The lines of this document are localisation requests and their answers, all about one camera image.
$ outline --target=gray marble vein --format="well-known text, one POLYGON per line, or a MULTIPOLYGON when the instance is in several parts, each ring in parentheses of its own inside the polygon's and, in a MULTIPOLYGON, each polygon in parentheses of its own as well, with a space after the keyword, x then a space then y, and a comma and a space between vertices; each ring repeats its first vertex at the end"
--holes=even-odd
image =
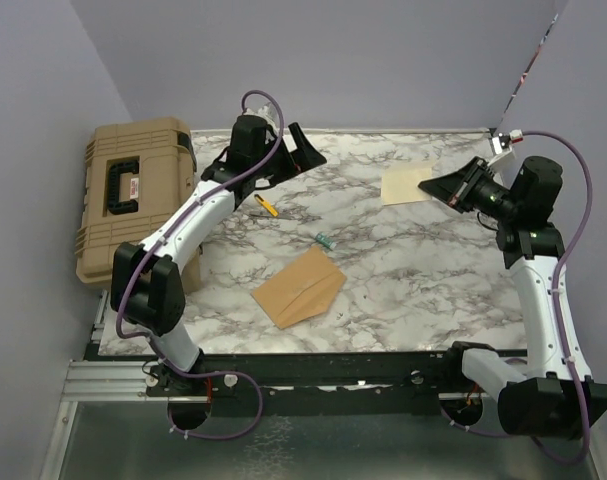
MULTIPOLYGON (((250 216, 261 207, 249 198, 203 245, 203 288, 188 296, 184 320, 205 352, 434 350, 455 340, 524 347, 518 297, 492 233, 436 201, 383 207, 380 200, 386 168, 435 160, 435 175, 448 173, 490 156, 485 135, 308 138, 328 164, 263 192, 292 219, 250 216), (347 281, 326 314, 280 330, 250 292, 307 251, 318 232, 338 243, 327 253, 347 281)), ((228 140, 196 135, 199 167, 228 140)), ((110 312, 100 353, 144 352, 144 341, 116 337, 110 312)))

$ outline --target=brown envelope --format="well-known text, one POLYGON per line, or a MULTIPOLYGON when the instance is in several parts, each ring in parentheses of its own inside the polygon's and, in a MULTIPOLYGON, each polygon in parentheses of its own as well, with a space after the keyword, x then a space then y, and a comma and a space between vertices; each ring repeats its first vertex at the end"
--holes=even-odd
POLYGON ((326 312, 346 277, 317 246, 252 292, 279 328, 326 312))

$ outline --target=beige paper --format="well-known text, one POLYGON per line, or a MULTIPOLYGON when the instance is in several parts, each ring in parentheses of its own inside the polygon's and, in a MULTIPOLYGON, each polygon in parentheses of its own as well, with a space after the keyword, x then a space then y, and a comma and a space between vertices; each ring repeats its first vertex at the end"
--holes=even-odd
POLYGON ((418 184, 432 178, 434 162, 395 165, 383 172, 381 200, 383 205, 423 202, 432 198, 420 190, 418 184))
POLYGON ((254 300, 279 328, 326 312, 345 275, 317 246, 252 292, 254 300))

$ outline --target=gray wall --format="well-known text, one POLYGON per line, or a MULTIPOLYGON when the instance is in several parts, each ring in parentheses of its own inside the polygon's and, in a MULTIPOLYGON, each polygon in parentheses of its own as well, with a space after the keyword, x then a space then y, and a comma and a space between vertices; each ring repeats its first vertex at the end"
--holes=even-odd
POLYGON ((228 128, 262 88, 313 127, 497 126, 554 0, 72 0, 135 119, 228 128))
POLYGON ((96 307, 74 274, 83 148, 129 115, 66 0, 0 0, 0 480, 38 478, 96 307))
MULTIPOLYGON (((566 136, 589 162, 594 207, 570 259, 568 283, 586 357, 596 380, 607 382, 607 0, 569 1, 501 125, 512 128, 566 136)), ((527 139, 517 149, 521 158, 538 154, 562 163, 565 186, 554 220, 569 241, 585 202, 576 161, 551 140, 527 139)), ((600 427, 607 436, 607 414, 600 427)))

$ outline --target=plastic case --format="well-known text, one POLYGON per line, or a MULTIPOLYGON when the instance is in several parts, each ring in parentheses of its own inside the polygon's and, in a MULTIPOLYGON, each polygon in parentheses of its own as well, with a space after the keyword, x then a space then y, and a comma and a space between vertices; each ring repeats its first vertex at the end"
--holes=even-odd
MULTIPOLYGON (((114 252, 161 227, 195 187, 190 130, 176 118, 106 125, 85 151, 87 168, 76 274, 87 285, 109 288, 114 252)), ((199 287, 199 253, 182 274, 186 293, 199 287)))

